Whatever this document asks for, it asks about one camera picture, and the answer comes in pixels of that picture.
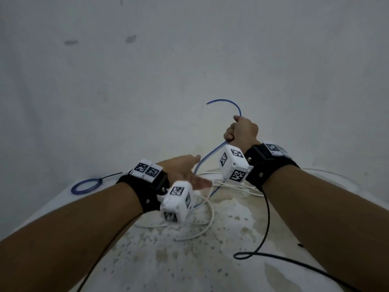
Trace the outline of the white left wrist marker tag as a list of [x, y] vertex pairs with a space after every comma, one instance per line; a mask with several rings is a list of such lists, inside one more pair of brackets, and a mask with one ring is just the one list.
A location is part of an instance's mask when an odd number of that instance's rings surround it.
[[163, 167], [143, 158], [128, 174], [153, 183], [162, 170]]

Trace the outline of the person's left forearm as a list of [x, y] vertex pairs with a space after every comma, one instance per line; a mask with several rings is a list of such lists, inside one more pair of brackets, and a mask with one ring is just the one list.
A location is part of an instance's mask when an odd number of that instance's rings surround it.
[[121, 182], [41, 216], [0, 241], [0, 292], [68, 292], [142, 213]]

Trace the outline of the person's left hand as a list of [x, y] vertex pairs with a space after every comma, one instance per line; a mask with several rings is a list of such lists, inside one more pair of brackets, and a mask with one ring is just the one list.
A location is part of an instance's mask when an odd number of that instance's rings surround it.
[[176, 181], [188, 181], [192, 185], [192, 178], [199, 177], [192, 172], [192, 168], [201, 160], [200, 155], [183, 155], [156, 163], [167, 173], [170, 185]]

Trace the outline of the person's right hand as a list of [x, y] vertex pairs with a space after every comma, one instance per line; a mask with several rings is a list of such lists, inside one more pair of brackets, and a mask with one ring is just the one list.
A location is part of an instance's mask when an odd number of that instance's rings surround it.
[[241, 142], [232, 143], [230, 145], [238, 147], [243, 153], [246, 153], [252, 146], [260, 145], [261, 142], [257, 140], [258, 126], [251, 122], [250, 119], [244, 118], [244, 138]]

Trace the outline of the person's right forearm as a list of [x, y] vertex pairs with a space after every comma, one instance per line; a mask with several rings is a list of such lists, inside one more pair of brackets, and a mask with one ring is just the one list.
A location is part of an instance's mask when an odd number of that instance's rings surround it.
[[363, 292], [389, 292], [389, 210], [292, 165], [262, 188], [329, 274]]

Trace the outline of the white wrist marker tag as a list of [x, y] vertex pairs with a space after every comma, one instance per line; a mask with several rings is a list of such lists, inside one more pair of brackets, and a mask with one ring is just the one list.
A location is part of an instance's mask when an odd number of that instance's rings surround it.
[[263, 144], [273, 157], [286, 157], [292, 160], [291, 155], [285, 149], [275, 144], [274, 142], [264, 142]]
[[163, 167], [143, 158], [128, 174], [153, 183], [162, 170]]

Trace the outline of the black zip tie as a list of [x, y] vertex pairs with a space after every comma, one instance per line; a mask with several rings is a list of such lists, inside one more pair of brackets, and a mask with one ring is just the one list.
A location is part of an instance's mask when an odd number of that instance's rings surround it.
[[118, 173], [110, 174], [110, 175], [108, 175], [108, 176], [99, 177], [99, 178], [97, 178], [97, 179], [98, 179], [99, 181], [102, 181], [102, 180], [104, 180], [104, 179], [106, 179], [106, 178], [113, 177], [113, 176], [117, 176], [117, 175], [122, 175], [122, 174], [123, 174], [123, 172], [118, 172]]

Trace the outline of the white right wrist marker tag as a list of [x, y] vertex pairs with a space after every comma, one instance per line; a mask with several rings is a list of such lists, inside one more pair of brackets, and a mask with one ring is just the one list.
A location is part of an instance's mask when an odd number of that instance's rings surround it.
[[273, 157], [286, 157], [292, 160], [291, 155], [285, 149], [275, 144], [274, 142], [264, 142], [263, 144]]

